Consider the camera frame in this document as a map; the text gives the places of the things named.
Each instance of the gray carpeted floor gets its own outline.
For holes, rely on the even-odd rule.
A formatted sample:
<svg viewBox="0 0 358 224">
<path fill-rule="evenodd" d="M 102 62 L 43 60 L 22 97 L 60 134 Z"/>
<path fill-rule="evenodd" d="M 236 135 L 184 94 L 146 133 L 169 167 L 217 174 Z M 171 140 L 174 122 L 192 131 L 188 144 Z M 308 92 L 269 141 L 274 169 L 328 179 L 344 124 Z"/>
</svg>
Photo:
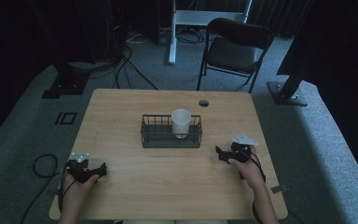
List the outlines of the gray carpeted floor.
<svg viewBox="0 0 358 224">
<path fill-rule="evenodd" d="M 159 46 L 142 39 L 133 41 L 139 43 L 128 43 L 132 50 L 131 62 L 158 89 L 196 89 L 203 44 L 178 42 L 176 64 L 168 65 L 169 39 L 162 38 Z M 276 73 L 290 44 L 291 39 L 276 37 L 252 92 L 278 178 L 289 188 L 283 194 L 287 207 L 304 223 L 358 223 L 358 165 L 317 88 L 306 82 L 300 85 L 308 102 L 305 107 L 275 105 L 269 93 L 268 81 L 287 79 L 286 76 L 277 77 Z M 83 63 L 74 65 L 83 69 L 90 67 Z M 21 223 L 27 207 L 48 182 L 48 178 L 34 174 L 34 160 L 50 153 L 58 158 L 57 169 L 63 166 L 93 90 L 112 88 L 117 70 L 118 67 L 94 72 L 83 95 L 62 96 L 57 100 L 41 99 L 57 75 L 53 66 L 34 79 L 0 128 L 0 224 Z M 153 89 L 130 65 L 120 71 L 120 88 Z M 247 91 L 247 88 L 241 85 L 239 77 L 214 72 L 201 83 L 202 91 Z M 56 124 L 60 113 L 76 113 L 75 122 Z M 53 173 L 53 168 L 52 160 L 47 158 L 41 159 L 36 166 L 44 175 Z M 53 177 L 47 189 L 57 188 L 59 181 L 57 176 Z M 48 217 L 52 199 L 44 190 L 24 223 L 55 223 Z M 282 223 L 300 221 L 289 214 Z"/>
</svg>

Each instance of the black stand base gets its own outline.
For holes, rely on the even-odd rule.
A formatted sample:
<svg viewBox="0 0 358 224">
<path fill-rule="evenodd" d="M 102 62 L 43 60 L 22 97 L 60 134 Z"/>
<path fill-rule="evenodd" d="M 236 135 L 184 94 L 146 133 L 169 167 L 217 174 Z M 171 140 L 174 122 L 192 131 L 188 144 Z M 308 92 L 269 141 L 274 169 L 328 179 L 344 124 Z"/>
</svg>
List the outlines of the black stand base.
<svg viewBox="0 0 358 224">
<path fill-rule="evenodd" d="M 62 84 L 62 78 L 58 74 L 50 90 L 43 93 L 42 99 L 59 99 L 61 95 L 81 95 L 89 81 L 90 73 L 73 71 L 76 80 L 70 84 Z"/>
<path fill-rule="evenodd" d="M 280 91 L 284 82 L 269 81 L 267 82 L 267 85 L 271 91 L 272 97 L 274 98 L 275 104 L 277 105 L 308 105 L 300 90 L 297 90 L 289 99 L 282 98 L 280 96 Z"/>
</svg>

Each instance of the right hand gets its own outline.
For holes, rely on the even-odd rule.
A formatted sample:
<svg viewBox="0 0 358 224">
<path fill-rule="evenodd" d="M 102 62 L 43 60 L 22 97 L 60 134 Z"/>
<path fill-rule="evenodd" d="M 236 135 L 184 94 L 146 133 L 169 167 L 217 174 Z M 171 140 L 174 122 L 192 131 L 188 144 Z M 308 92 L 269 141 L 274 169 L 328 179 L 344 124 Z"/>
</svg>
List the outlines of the right hand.
<svg viewBox="0 0 358 224">
<path fill-rule="evenodd" d="M 256 155 L 255 146 L 249 146 L 249 148 L 251 149 L 251 152 L 253 152 Z M 251 153 L 251 158 L 254 159 L 255 161 L 258 161 L 255 155 Z M 260 170 L 258 169 L 257 165 L 251 160 L 242 163 L 235 159 L 229 159 L 228 162 L 241 172 L 241 174 L 243 175 L 243 177 L 245 177 L 251 189 L 255 190 L 258 189 L 260 186 L 265 185 Z"/>
</svg>

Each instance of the white cup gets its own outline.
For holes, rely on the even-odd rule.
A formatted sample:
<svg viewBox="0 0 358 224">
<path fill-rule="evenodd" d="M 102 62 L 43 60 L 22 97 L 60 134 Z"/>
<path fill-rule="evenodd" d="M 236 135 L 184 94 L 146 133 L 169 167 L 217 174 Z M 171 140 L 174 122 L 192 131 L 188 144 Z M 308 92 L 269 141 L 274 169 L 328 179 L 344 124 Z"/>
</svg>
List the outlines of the white cup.
<svg viewBox="0 0 358 224">
<path fill-rule="evenodd" d="M 172 133 L 177 138 L 184 138 L 188 134 L 190 127 L 191 114 L 188 110 L 177 109 L 172 112 Z"/>
</svg>

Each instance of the light wood surface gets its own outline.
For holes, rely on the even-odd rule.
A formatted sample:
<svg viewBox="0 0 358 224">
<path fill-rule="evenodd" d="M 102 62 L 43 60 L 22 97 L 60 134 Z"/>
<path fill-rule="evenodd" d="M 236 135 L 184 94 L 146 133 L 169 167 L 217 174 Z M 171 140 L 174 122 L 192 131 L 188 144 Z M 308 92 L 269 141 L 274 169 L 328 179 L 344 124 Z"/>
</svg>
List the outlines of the light wood surface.
<svg viewBox="0 0 358 224">
<path fill-rule="evenodd" d="M 201 107 L 199 100 L 209 106 Z M 200 148 L 143 148 L 143 114 L 185 108 L 202 120 Z M 89 168 L 107 165 L 89 196 L 85 219 L 252 219 L 252 190 L 218 160 L 231 137 L 257 140 L 267 186 L 278 186 L 252 97 L 247 92 L 96 90 L 73 151 L 89 153 Z M 287 216 L 281 193 L 270 193 L 278 218 Z M 49 215 L 58 219 L 57 197 Z"/>
</svg>

